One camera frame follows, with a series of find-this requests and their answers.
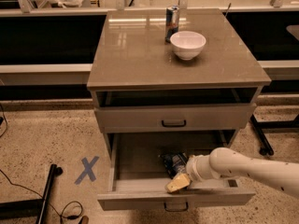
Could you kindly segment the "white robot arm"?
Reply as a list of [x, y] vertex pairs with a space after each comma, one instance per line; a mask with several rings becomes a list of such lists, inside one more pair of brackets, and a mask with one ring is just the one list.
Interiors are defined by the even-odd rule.
[[187, 188], [192, 182], [244, 176], [268, 187], [299, 198], [299, 164], [260, 160], [230, 148], [215, 148], [209, 155], [190, 156], [165, 186], [168, 193]]

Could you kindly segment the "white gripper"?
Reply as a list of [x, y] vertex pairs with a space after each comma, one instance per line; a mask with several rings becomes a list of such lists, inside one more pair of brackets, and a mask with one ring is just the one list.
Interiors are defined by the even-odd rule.
[[175, 175], [165, 186], [166, 191], [173, 193], [188, 187], [191, 181], [203, 182], [214, 178], [208, 155], [191, 156], [186, 164], [186, 172]]

